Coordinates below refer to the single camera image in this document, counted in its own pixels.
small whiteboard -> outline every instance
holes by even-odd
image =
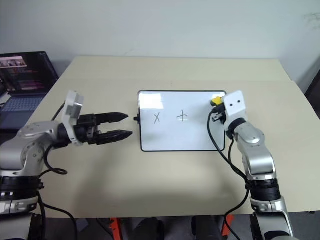
[[[209,138],[207,121],[211,100],[225,94],[225,91],[139,91],[141,150],[216,151]],[[210,130],[223,150],[223,124],[211,120]]]

laptop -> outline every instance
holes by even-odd
[[[24,127],[57,80],[45,51],[0,54],[0,82],[11,96],[0,110],[0,129]]]

whiteboard frame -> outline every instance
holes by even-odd
[[[143,150],[142,148],[142,134],[141,134],[141,113],[140,113],[140,92],[219,92],[224,93],[225,95],[227,92],[225,90],[140,90],[138,91],[137,98],[138,98],[138,124],[139,124],[139,131],[140,131],[140,149],[142,152],[146,153],[152,153],[152,152],[218,152],[218,150]],[[226,149],[226,132],[223,133],[223,148],[220,149],[221,151],[224,151]]]

robotic arm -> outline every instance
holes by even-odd
[[[226,135],[235,139],[246,175],[246,188],[254,214],[250,216],[254,240],[296,239],[280,194],[274,159],[265,145],[264,133],[247,122],[243,93],[235,91],[211,101],[213,121],[224,124]]]
[[[1,239],[31,239],[36,215],[30,212],[36,209],[38,191],[44,187],[39,176],[52,148],[67,147],[71,143],[76,146],[108,144],[132,134],[125,130],[101,133],[100,124],[120,122],[128,115],[119,112],[80,115],[83,101],[83,96],[69,91],[62,123],[45,121],[27,125],[0,147]]]

table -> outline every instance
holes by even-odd
[[[142,152],[133,121],[139,90],[242,90],[249,121],[265,133],[288,210],[320,209],[320,121],[276,59],[79,56],[29,123],[51,119],[68,90],[84,96],[82,114],[129,115],[104,124],[103,132],[133,131],[121,142],[70,145],[49,155],[68,175],[43,176],[42,198],[76,218],[221,215],[245,195],[244,182],[217,152]],[[243,170],[236,147],[232,160]],[[247,201],[235,213],[252,212]],[[47,216],[66,217],[49,210]]]

